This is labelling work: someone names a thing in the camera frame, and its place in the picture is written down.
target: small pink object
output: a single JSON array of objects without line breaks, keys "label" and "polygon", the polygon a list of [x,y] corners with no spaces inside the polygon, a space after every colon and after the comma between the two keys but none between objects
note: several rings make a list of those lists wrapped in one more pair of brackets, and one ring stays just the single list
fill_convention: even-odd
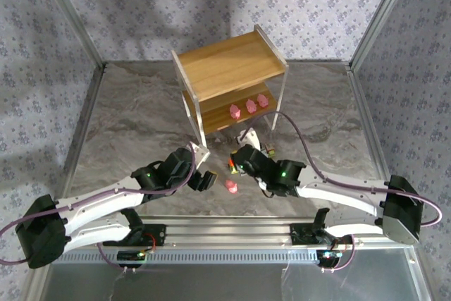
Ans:
[{"label": "small pink object", "polygon": [[257,110],[256,104],[251,99],[248,99],[246,101],[246,107],[249,113],[255,113],[255,111]]},{"label": "small pink object", "polygon": [[268,106],[268,98],[266,98],[262,94],[259,94],[259,96],[257,97],[257,101],[259,102],[260,107]]},{"label": "small pink object", "polygon": [[238,191],[237,183],[234,183],[232,180],[226,180],[225,186],[227,187],[228,191],[232,194],[235,194]]},{"label": "small pink object", "polygon": [[241,110],[237,107],[237,105],[230,106],[230,116],[234,119],[239,119],[241,114]]}]

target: red wire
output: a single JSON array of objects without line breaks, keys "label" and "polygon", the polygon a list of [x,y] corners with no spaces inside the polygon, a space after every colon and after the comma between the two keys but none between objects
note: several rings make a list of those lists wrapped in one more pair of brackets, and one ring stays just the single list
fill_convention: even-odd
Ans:
[{"label": "red wire", "polygon": [[150,237],[152,238],[153,245],[152,245],[151,251],[154,251],[154,250],[156,249],[156,240],[155,240],[155,237],[154,237],[151,233],[144,233],[144,235],[145,235],[145,236],[150,236]]},{"label": "red wire", "polygon": [[[337,244],[338,244],[338,240],[335,240],[333,242],[332,247],[330,248],[330,250],[333,250]],[[341,254],[344,254],[347,251],[347,243],[345,241],[343,241],[343,244],[345,245],[345,250],[341,251]]]}]

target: marble floor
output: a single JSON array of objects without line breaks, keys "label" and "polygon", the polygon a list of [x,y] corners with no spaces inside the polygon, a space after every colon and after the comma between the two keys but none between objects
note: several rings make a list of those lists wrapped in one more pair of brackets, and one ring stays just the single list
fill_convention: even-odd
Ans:
[{"label": "marble floor", "polygon": [[[281,79],[270,81],[278,93]],[[291,63],[282,110],[290,112],[309,142],[319,168],[358,178],[374,178],[375,171],[366,146],[362,125],[345,67],[333,63]],[[247,123],[207,135],[211,156],[201,171],[219,174],[207,192],[186,187],[137,208],[148,215],[260,215],[314,216],[322,200],[294,197],[265,198],[255,182],[228,172],[228,156],[237,148],[234,137]],[[255,129],[262,142],[276,149],[276,159],[307,162],[302,145],[291,125],[279,118],[271,132],[259,121]],[[110,185],[132,171],[156,160],[196,138],[180,96],[172,63],[108,64],[70,196]],[[224,187],[230,178],[238,193]]]}]

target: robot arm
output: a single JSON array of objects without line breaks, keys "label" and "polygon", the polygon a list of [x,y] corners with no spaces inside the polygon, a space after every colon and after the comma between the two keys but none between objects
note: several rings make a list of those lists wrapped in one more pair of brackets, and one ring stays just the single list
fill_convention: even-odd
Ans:
[{"label": "robot arm", "polygon": [[[193,190],[208,190],[217,175],[207,171],[202,176],[198,168],[208,158],[209,150],[195,144],[191,147],[196,170],[190,178],[187,176],[190,174],[192,154],[187,148],[179,148],[165,161],[155,161],[137,169],[131,176],[94,192],[57,201],[53,201],[50,195],[36,199],[25,216],[60,207],[68,208],[16,226],[28,266],[32,269],[45,266],[64,252],[93,243],[107,240],[129,240],[132,243],[144,230],[132,207],[168,196],[165,192],[178,187],[184,180]],[[150,190],[155,194],[141,193]]]},{"label": "robot arm", "polygon": [[257,144],[245,137],[242,147],[230,158],[236,168],[253,177],[262,190],[271,194],[270,197],[316,198],[353,207],[351,214],[339,218],[326,216],[328,210],[319,211],[317,218],[321,222],[316,223],[314,235],[318,237],[321,234],[319,237],[325,243],[330,244],[348,234],[384,234],[391,240],[408,245],[418,242],[423,203],[383,192],[390,188],[416,193],[404,178],[392,176],[390,182],[384,182],[322,172],[328,179],[368,188],[368,191],[352,190],[323,180],[311,166],[302,162],[275,162],[255,148]]}]

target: gray wall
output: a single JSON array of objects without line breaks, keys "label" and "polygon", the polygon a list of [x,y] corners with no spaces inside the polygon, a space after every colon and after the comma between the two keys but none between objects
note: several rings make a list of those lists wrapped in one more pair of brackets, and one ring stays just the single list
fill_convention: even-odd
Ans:
[{"label": "gray wall", "polygon": [[381,0],[71,0],[105,60],[161,60],[260,23],[288,59],[350,60]]},{"label": "gray wall", "polygon": [[[61,191],[94,66],[54,0],[0,0],[0,224]],[[23,258],[13,231],[0,257]],[[0,266],[0,300],[17,300],[27,265]]]},{"label": "gray wall", "polygon": [[451,0],[399,0],[358,72],[390,172],[444,211],[421,238],[445,300],[451,300],[450,47]]}]

